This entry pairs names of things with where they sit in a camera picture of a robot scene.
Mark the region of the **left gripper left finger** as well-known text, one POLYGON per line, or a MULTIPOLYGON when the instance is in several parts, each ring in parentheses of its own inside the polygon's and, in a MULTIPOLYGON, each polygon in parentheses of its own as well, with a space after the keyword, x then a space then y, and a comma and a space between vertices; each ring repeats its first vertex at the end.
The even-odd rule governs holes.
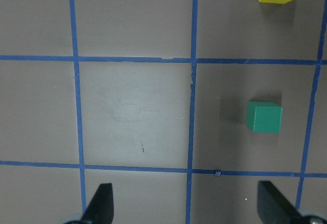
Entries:
POLYGON ((100 184, 79 223, 110 224, 113 221, 112 183, 100 184))

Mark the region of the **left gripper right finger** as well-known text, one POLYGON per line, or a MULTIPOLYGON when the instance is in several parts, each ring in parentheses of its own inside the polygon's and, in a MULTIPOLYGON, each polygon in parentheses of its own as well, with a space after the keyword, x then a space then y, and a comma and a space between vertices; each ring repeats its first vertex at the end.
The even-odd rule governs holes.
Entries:
POLYGON ((264 224, 326 223, 317 215, 302 215, 270 181, 257 185, 257 213, 264 224))

